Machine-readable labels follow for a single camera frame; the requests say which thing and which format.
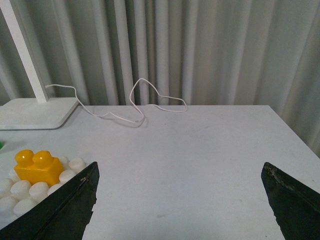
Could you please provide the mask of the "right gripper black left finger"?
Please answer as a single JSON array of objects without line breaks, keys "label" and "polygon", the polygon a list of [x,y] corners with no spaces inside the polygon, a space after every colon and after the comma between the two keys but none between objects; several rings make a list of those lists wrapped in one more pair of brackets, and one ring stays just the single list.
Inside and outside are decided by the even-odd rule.
[{"label": "right gripper black left finger", "polygon": [[0,231],[2,240],[81,240],[97,201],[97,162]]}]

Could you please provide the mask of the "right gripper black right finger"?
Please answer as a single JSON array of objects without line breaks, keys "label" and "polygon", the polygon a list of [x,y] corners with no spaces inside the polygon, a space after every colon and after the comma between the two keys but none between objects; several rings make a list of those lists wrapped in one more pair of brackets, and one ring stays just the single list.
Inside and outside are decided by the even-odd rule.
[{"label": "right gripper black right finger", "polygon": [[320,238],[320,194],[265,162],[261,180],[276,222],[286,240]]}]

